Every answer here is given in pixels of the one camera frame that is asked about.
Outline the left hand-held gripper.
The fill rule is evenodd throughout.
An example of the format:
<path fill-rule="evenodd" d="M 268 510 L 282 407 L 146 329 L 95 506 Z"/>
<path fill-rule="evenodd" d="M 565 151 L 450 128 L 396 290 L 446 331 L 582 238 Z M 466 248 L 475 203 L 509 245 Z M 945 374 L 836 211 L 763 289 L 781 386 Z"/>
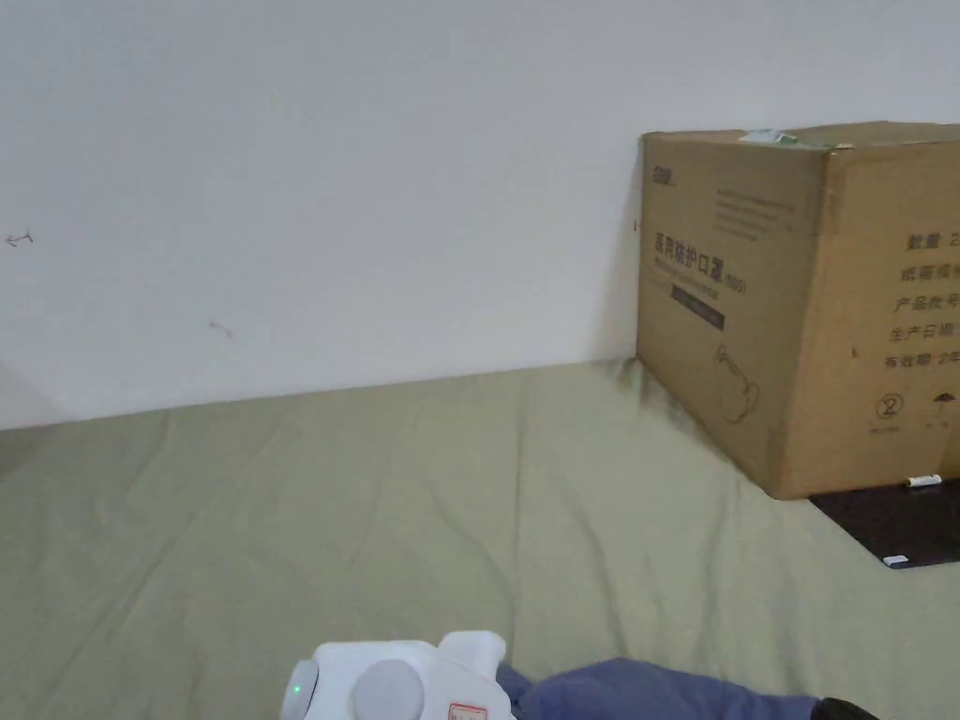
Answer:
<path fill-rule="evenodd" d="M 489 631 L 421 640 L 329 642 L 294 667 L 287 719 L 503 719 L 497 671 L 505 641 Z"/>

